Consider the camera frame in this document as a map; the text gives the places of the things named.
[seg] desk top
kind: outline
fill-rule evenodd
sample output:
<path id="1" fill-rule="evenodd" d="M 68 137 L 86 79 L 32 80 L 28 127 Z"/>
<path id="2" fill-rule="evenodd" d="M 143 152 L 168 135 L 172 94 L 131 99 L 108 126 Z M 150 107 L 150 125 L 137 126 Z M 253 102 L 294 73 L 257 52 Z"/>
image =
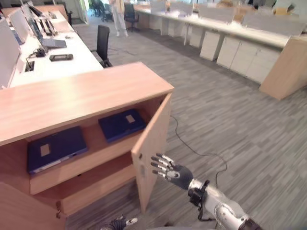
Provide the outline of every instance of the desk top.
<path id="1" fill-rule="evenodd" d="M 58 31 L 62 29 L 66 32 L 59 33 L 52 39 L 65 40 L 67 47 L 50 49 L 45 57 L 28 59 L 28 61 L 35 62 L 34 71 L 22 71 L 20 73 L 16 70 L 10 88 L 103 69 L 95 56 L 87 48 L 78 34 L 74 32 L 73 28 L 68 24 L 61 13 L 59 11 L 54 11 L 53 13 L 57 16 L 57 19 L 51 20 L 55 28 Z M 25 59 L 32 54 L 35 49 L 39 48 L 39 45 L 40 43 L 36 37 L 28 36 L 26 42 L 20 46 L 22 53 L 20 59 L 25 63 Z M 51 62 L 49 60 L 50 55 L 59 54 L 73 54 L 73 60 L 57 62 Z"/>
<path id="2" fill-rule="evenodd" d="M 262 30 L 246 28 L 238 23 L 227 24 L 227 23 L 220 22 L 217 20 L 212 20 L 209 18 L 208 19 L 199 18 L 198 16 L 195 16 L 195 15 L 188 16 L 188 17 L 178 17 L 178 15 L 175 13 L 168 13 L 168 14 L 165 14 L 164 12 L 151 13 L 150 9 L 142 9 L 142 8 L 136 8 L 136 11 L 181 21 L 183 23 L 189 23 L 192 25 L 205 27 L 211 30 L 217 30 L 219 32 L 226 33 L 226 34 L 237 35 L 242 38 L 264 43 L 264 44 L 278 47 L 278 48 L 284 48 L 289 40 L 288 36 L 270 33 L 270 32 L 262 31 Z"/>
<path id="3" fill-rule="evenodd" d="M 171 92 L 142 63 L 0 91 L 0 146 Z"/>

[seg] desk leg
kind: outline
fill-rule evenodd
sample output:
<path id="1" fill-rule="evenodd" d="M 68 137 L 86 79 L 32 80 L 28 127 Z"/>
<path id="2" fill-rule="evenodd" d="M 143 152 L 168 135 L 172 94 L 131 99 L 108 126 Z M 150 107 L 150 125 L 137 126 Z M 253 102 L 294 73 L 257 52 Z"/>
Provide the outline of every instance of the desk leg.
<path id="1" fill-rule="evenodd" d="M 185 34 L 185 36 L 184 36 L 184 43 L 183 43 L 184 45 L 186 45 L 186 44 L 187 44 L 187 41 L 188 41 L 189 26 L 190 26 L 190 24 L 186 23 L 185 26 L 186 26 L 186 34 Z"/>
<path id="2" fill-rule="evenodd" d="M 168 19 L 162 18 L 161 22 L 161 36 L 168 35 Z"/>

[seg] cabinet shelf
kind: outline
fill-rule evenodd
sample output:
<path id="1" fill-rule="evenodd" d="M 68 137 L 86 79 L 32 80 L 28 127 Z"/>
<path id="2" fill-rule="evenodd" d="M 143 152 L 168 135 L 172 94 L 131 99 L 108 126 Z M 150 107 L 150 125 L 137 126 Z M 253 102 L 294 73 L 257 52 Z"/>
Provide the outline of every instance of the cabinet shelf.
<path id="1" fill-rule="evenodd" d="M 134 178 L 135 169 L 129 152 L 57 185 L 61 209 L 71 215 Z"/>
<path id="2" fill-rule="evenodd" d="M 132 149 L 142 133 L 139 131 L 109 144 L 99 124 L 83 127 L 82 130 L 89 151 L 32 176 L 30 179 L 30 193 L 32 195 L 125 154 Z"/>

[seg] open cabinet door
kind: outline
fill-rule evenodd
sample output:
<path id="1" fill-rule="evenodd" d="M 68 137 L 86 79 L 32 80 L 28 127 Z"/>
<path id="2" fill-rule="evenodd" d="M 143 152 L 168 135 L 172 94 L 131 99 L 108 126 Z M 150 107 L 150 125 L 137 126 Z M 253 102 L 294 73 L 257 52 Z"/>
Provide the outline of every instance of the open cabinet door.
<path id="1" fill-rule="evenodd" d="M 171 93 L 165 97 L 131 151 L 133 165 L 136 169 L 136 181 L 142 213 L 146 211 L 151 192 L 157 179 L 157 176 L 152 172 L 153 167 L 150 165 L 151 157 L 155 156 L 156 153 L 163 154 L 165 152 L 171 113 L 170 98 Z"/>
<path id="2" fill-rule="evenodd" d="M 64 230 L 65 217 L 8 184 L 0 183 L 0 228 L 5 230 Z"/>

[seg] phone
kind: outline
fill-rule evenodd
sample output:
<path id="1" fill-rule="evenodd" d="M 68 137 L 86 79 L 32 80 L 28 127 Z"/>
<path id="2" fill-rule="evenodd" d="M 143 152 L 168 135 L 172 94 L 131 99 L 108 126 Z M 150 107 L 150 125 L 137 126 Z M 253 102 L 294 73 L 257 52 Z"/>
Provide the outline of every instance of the phone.
<path id="1" fill-rule="evenodd" d="M 50 61 L 69 61 L 73 59 L 72 54 L 59 54 L 59 55 L 50 55 Z"/>

